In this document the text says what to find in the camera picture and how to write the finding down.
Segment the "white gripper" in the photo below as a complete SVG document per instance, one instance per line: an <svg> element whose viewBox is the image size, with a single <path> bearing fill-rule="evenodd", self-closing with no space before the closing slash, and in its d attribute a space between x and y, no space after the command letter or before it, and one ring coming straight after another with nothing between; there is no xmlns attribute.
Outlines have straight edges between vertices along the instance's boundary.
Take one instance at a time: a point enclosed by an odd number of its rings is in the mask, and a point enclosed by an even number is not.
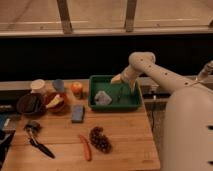
<svg viewBox="0 0 213 171"><path fill-rule="evenodd" d="M117 83L121 83L122 81L125 83L128 83L130 84L131 93L133 93L136 87L136 82L135 82L136 78L137 78L137 71L131 66L128 66L122 71L121 75L118 74L114 76L111 79L110 83L117 84Z"/></svg>

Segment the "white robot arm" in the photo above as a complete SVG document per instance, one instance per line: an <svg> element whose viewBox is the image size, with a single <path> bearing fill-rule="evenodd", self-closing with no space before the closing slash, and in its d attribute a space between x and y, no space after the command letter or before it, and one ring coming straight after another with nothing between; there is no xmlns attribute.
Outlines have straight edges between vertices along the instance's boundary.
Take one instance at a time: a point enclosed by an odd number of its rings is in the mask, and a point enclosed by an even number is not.
<svg viewBox="0 0 213 171"><path fill-rule="evenodd" d="M145 73L170 93L164 118L162 171L213 171L213 90L155 64L152 52L134 52L111 79L136 88Z"/></svg>

